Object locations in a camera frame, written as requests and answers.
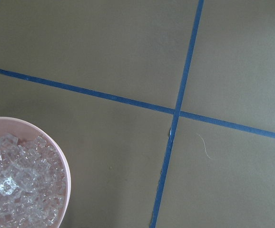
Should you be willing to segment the pile of clear ice cubes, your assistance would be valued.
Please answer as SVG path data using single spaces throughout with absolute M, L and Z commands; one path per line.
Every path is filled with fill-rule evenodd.
M 0 228 L 56 227 L 66 186 L 61 158 L 44 137 L 0 137 Z

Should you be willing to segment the pink bowl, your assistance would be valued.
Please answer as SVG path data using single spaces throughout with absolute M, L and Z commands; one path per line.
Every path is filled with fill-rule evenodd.
M 66 214 L 67 207 L 70 200 L 70 195 L 71 195 L 71 174 L 70 174 L 68 161 L 62 149 L 46 132 L 44 132 L 42 129 L 38 128 L 37 126 L 17 118 L 0 117 L 0 137 L 7 133 L 15 135 L 21 142 L 30 141 L 35 139 L 37 136 L 42 136 L 49 143 L 49 145 L 52 145 L 56 149 L 65 171 L 66 192 L 64 193 L 65 200 L 64 200 L 62 210 L 58 215 L 57 222 L 55 222 L 55 224 L 53 224 L 51 227 L 52 228 L 60 227 L 64 219 L 64 216 Z

